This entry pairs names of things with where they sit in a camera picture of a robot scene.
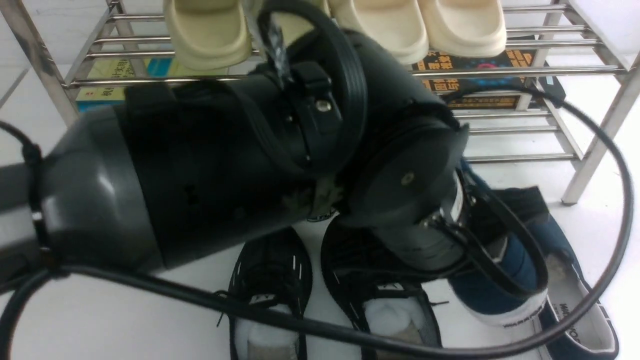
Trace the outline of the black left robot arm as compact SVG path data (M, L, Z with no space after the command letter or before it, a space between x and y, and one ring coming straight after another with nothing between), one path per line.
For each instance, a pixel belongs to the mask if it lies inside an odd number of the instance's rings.
M230 81L125 89L44 158L1 168L1 285L55 259L155 272L331 207L356 228L438 210L469 139L443 100L354 30Z

